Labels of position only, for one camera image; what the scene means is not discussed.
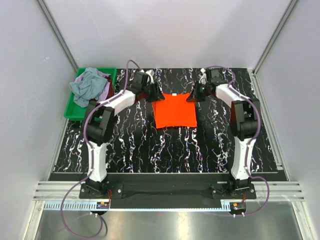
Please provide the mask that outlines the orange t shirt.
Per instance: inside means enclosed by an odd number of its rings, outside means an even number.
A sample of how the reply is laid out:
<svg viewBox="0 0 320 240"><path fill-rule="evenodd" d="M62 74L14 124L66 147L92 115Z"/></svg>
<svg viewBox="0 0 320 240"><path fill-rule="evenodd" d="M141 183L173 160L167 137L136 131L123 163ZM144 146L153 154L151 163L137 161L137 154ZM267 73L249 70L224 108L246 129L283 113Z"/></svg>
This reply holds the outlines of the orange t shirt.
<svg viewBox="0 0 320 240"><path fill-rule="evenodd" d="M155 127L197 127L196 106L188 102L188 93L163 94L164 100L152 103Z"/></svg>

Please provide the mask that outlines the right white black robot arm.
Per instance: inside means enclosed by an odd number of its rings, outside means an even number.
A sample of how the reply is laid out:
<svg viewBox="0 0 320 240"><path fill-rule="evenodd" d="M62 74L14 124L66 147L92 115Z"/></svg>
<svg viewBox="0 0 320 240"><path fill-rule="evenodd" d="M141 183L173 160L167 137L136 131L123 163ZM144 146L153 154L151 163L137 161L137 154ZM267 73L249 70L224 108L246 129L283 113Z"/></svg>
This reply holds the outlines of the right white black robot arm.
<svg viewBox="0 0 320 240"><path fill-rule="evenodd" d="M229 126L234 136L234 158L226 184L228 195L239 198L251 186L251 158L253 147L261 130L260 101L249 98L230 84L202 84L196 82L187 102L203 102L214 96L230 107Z"/></svg>

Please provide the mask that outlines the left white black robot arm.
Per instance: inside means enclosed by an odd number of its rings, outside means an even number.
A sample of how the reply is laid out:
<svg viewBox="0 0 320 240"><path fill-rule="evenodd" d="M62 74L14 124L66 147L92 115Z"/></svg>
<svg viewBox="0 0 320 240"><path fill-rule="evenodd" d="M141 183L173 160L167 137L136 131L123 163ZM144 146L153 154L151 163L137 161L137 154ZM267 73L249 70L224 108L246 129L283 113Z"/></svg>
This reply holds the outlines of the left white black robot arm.
<svg viewBox="0 0 320 240"><path fill-rule="evenodd" d="M133 83L113 97L90 102L82 125L82 134L88 148L88 173L85 186L97 198L108 193L106 169L107 143L113 135L117 115L141 99L157 102L165 99L157 82L141 85Z"/></svg>

